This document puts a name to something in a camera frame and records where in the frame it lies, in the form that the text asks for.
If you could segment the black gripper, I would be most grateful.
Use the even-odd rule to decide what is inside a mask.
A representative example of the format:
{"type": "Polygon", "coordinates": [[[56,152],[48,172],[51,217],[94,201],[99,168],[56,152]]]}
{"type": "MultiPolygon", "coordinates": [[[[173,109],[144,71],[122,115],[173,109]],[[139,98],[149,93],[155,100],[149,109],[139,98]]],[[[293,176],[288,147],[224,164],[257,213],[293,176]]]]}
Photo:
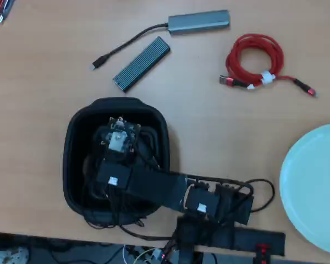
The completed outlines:
{"type": "Polygon", "coordinates": [[[95,131],[95,156],[115,163],[133,158],[140,125],[104,125],[95,131]]]}

